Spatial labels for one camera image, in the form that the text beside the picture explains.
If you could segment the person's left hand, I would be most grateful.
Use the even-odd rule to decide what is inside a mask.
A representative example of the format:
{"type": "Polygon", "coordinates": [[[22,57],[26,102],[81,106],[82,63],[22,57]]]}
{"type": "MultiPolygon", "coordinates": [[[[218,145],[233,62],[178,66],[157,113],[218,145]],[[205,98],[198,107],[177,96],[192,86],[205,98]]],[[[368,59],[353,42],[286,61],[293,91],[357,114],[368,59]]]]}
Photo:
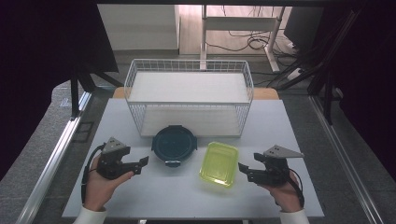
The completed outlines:
{"type": "Polygon", "coordinates": [[[96,156],[92,161],[83,204],[84,208],[93,212],[103,211],[116,188],[134,176],[133,172],[128,172],[113,180],[102,177],[96,172],[99,158],[100,156],[96,156]]]}

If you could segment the white wire rack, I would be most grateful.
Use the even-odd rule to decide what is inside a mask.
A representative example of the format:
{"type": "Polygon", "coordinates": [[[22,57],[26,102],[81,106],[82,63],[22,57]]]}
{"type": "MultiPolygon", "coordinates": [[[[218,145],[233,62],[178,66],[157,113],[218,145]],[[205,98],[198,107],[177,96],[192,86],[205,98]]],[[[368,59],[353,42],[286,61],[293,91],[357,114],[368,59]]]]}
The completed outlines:
{"type": "Polygon", "coordinates": [[[238,137],[253,95],[246,61],[135,59],[124,82],[142,136],[180,125],[200,137],[238,137]]]}

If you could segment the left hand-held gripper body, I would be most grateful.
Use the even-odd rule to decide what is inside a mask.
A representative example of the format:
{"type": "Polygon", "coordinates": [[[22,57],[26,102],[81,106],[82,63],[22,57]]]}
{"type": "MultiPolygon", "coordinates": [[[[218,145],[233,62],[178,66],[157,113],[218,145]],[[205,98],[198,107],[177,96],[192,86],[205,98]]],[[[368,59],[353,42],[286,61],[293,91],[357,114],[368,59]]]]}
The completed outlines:
{"type": "Polygon", "coordinates": [[[125,163],[121,161],[124,156],[119,155],[119,150],[124,147],[127,146],[115,137],[110,137],[102,149],[96,168],[97,173],[109,180],[117,179],[128,173],[125,171],[125,163]]]}

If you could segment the white power strip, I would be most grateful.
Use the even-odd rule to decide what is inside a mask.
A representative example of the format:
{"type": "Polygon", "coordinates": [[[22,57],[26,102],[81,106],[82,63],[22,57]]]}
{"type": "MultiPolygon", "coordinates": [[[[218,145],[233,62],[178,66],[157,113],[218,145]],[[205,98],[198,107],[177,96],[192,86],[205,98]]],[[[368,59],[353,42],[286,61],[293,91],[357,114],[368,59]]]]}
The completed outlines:
{"type": "Polygon", "coordinates": [[[302,68],[296,68],[294,71],[292,71],[288,76],[288,80],[293,80],[296,77],[298,77],[304,70],[302,68]]]}

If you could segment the person's right hand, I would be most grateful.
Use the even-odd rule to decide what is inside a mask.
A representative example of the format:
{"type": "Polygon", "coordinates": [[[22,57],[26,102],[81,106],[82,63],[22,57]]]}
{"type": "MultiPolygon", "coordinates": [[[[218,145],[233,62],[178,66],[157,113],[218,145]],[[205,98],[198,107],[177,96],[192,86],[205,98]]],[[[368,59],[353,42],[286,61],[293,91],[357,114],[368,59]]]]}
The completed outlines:
{"type": "Polygon", "coordinates": [[[283,213],[295,213],[303,209],[296,189],[290,184],[285,183],[280,187],[270,187],[262,185],[262,188],[269,191],[270,195],[275,199],[276,204],[283,213]]]}

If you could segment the wooden board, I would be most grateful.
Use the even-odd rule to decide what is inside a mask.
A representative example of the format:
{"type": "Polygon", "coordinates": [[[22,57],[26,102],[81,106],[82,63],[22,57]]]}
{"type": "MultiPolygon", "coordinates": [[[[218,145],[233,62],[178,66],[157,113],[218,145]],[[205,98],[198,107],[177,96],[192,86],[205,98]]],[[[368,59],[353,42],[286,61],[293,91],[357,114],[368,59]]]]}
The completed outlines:
{"type": "MultiPolygon", "coordinates": [[[[124,97],[124,88],[116,88],[113,93],[114,98],[124,97]]],[[[276,90],[272,88],[255,88],[254,89],[254,100],[278,100],[279,96],[276,90]]]]}

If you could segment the round container with dark lid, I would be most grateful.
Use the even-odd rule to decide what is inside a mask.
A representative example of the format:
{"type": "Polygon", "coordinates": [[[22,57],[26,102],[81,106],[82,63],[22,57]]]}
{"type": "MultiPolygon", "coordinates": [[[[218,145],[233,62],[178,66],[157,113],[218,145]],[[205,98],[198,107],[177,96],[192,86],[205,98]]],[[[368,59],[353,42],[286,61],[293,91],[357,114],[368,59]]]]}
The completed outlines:
{"type": "Polygon", "coordinates": [[[197,149],[197,138],[181,125],[170,125],[152,139],[151,150],[167,167],[176,168],[197,149]]]}

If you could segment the white desk frame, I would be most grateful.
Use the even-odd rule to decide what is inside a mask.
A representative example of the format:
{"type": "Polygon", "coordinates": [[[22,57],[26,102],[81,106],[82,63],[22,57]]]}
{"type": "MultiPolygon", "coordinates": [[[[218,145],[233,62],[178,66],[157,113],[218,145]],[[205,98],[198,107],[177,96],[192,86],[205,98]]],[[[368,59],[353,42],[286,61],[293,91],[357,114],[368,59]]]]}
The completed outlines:
{"type": "Polygon", "coordinates": [[[207,31],[257,31],[269,32],[268,43],[264,47],[268,62],[274,73],[280,69],[274,55],[274,44],[283,19],[285,7],[282,7],[276,17],[209,17],[207,5],[202,5],[202,40],[200,46],[200,59],[206,59],[206,32],[207,31]]]}

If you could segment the yellow-green plastic container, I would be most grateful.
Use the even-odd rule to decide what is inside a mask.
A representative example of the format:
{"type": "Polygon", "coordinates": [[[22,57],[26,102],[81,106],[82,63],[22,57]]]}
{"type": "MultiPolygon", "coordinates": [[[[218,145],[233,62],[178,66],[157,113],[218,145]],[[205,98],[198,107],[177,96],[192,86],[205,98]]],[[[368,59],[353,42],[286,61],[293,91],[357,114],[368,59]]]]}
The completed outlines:
{"type": "Polygon", "coordinates": [[[208,144],[199,176],[224,188],[233,185],[239,151],[236,147],[220,142],[208,144]]]}

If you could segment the black tripod stand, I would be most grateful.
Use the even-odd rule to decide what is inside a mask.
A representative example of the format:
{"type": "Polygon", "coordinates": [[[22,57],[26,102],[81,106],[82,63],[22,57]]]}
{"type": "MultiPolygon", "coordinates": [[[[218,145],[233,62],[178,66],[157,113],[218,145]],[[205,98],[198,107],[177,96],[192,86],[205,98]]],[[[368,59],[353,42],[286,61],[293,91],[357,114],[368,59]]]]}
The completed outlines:
{"type": "Polygon", "coordinates": [[[81,112],[78,98],[78,86],[81,86],[85,92],[92,93],[96,89],[96,85],[92,79],[92,74],[98,76],[102,80],[112,84],[115,87],[121,87],[122,83],[117,81],[114,77],[106,74],[104,71],[99,70],[95,66],[85,63],[82,66],[74,68],[70,78],[71,89],[71,120],[78,117],[81,112]]]}

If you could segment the black metal stand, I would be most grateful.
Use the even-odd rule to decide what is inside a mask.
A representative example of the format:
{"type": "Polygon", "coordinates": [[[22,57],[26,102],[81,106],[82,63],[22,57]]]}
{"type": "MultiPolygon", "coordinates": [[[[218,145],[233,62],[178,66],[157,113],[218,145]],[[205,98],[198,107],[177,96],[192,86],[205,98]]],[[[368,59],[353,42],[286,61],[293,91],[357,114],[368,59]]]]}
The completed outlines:
{"type": "Polygon", "coordinates": [[[312,78],[306,91],[309,95],[317,96],[324,91],[323,109],[324,118],[332,124],[331,102],[333,100],[332,89],[334,87],[334,72],[331,65],[335,61],[336,53],[345,42],[347,33],[359,16],[359,11],[348,9],[333,24],[332,29],[323,37],[319,43],[309,50],[305,56],[296,61],[297,65],[305,64],[304,71],[296,78],[276,86],[277,91],[284,91],[312,78]]]}

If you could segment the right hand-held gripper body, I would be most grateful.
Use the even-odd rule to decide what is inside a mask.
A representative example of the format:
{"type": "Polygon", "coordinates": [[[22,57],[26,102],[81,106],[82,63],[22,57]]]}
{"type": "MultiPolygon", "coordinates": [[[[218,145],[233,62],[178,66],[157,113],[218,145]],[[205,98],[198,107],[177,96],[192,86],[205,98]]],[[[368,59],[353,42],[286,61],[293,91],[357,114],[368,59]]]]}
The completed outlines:
{"type": "Polygon", "coordinates": [[[290,176],[290,168],[287,159],[303,158],[304,154],[285,147],[274,145],[260,153],[266,156],[266,161],[262,162],[264,170],[255,170],[253,183],[270,187],[279,187],[287,182],[290,176]]]}

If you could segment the dark curtain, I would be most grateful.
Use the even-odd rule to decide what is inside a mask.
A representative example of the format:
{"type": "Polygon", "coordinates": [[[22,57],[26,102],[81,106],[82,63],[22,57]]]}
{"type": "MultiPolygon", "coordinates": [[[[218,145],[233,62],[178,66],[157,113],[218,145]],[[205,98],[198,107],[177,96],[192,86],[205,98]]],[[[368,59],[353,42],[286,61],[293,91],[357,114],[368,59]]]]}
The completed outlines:
{"type": "Polygon", "coordinates": [[[0,180],[74,74],[116,72],[97,0],[0,0],[0,180]]]}
{"type": "Polygon", "coordinates": [[[332,73],[346,117],[396,179],[396,0],[361,3],[332,73]]]}

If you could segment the aluminium rail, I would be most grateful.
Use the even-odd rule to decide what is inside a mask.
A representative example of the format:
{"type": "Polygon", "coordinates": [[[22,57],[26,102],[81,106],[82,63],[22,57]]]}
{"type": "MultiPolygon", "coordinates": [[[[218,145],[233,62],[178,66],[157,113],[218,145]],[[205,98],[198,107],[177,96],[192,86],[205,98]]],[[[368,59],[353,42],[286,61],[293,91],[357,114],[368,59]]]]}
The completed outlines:
{"type": "Polygon", "coordinates": [[[361,204],[361,208],[366,215],[368,221],[370,222],[370,224],[385,224],[384,219],[381,217],[378,208],[371,194],[369,193],[369,190],[363,184],[355,166],[352,164],[351,159],[348,157],[347,152],[338,134],[336,133],[336,130],[324,117],[324,108],[321,105],[319,98],[317,96],[309,96],[308,99],[315,110],[315,113],[324,129],[324,132],[329,138],[332,148],[334,149],[335,154],[340,161],[346,177],[353,191],[355,192],[355,195],[357,196],[357,199],[361,204]]]}
{"type": "Polygon", "coordinates": [[[92,94],[83,92],[78,99],[77,115],[70,119],[64,128],[55,148],[53,149],[35,187],[33,188],[29,198],[27,199],[21,213],[15,224],[32,224],[35,216],[44,201],[44,198],[50,188],[51,182],[63,160],[65,152],[71,143],[71,139],[81,122],[81,117],[92,98],[92,94]]]}

